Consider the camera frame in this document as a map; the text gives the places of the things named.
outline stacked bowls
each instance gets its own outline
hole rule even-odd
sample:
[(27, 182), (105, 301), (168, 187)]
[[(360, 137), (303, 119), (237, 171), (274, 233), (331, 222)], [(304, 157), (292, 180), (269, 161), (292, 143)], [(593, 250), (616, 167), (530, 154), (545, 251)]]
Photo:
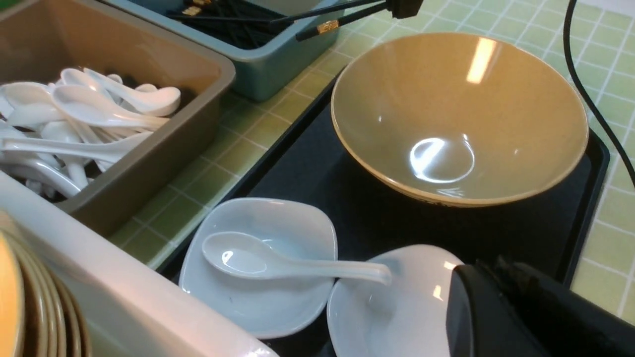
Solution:
[(25, 244), (0, 232), (0, 354), (91, 356), (86, 320), (68, 288)]

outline countertop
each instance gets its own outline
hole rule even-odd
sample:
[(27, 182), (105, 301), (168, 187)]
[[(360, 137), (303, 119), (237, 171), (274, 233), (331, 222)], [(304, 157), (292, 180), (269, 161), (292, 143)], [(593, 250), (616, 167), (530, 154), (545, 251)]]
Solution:
[[(340, 69), (378, 43), (418, 32), (472, 32), (514, 43), (568, 76), (561, 37), (566, 5), (567, 0), (425, 0), (415, 18), (395, 20), (385, 11), (341, 28), (337, 43), (269, 101), (224, 97), (215, 143), (109, 240), (156, 268)], [(579, 3), (571, 39), (578, 74), (632, 158), (634, 25), (633, 17)], [(590, 114), (589, 124), (607, 142), (612, 160), (572, 289), (635, 325), (635, 191)]]

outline black tray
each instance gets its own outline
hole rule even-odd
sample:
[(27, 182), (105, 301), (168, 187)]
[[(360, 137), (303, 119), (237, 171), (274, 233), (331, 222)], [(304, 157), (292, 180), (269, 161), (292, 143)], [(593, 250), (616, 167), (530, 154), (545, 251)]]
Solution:
[[(332, 89), (333, 83), (223, 201), (251, 196), (316, 206), (333, 221), (342, 260), (427, 243), (466, 264), (504, 254), (570, 286), (610, 157), (595, 133), (571, 175), (543, 194), (486, 208), (429, 205), (393, 191), (346, 152), (331, 123)], [(192, 237), (158, 269), (163, 276), (178, 281)], [(294, 336), (266, 342), (281, 357), (335, 355), (324, 314)]]

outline white container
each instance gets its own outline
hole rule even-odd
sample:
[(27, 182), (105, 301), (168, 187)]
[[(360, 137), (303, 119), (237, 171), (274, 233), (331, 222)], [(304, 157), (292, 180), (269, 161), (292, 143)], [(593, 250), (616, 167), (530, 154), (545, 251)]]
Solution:
[(0, 228), (70, 288), (95, 357), (276, 357), (202, 302), (0, 172)]

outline utensil bin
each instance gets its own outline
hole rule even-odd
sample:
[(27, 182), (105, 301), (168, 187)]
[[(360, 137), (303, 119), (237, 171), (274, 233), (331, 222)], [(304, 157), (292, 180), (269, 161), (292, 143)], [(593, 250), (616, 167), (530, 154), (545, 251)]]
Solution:
[[(338, 11), (298, 20), (264, 46), (254, 50), (243, 50), (163, 15), (168, 10), (174, 10), (181, 6), (182, 0), (101, 1), (229, 57), (236, 66), (236, 82), (233, 89), (256, 102), (263, 102), (271, 98), (313, 63), (335, 42), (338, 32), (334, 30), (302, 42), (298, 42), (295, 35), (304, 29), (341, 17), (344, 14), (344, 11)], [(285, 16), (343, 2), (343, 0), (248, 1)]]
[(48, 83), (79, 66), (182, 92), (165, 125), (57, 203), (108, 236), (211, 144), (235, 69), (214, 51), (92, 0), (25, 0), (0, 14), (0, 83)]

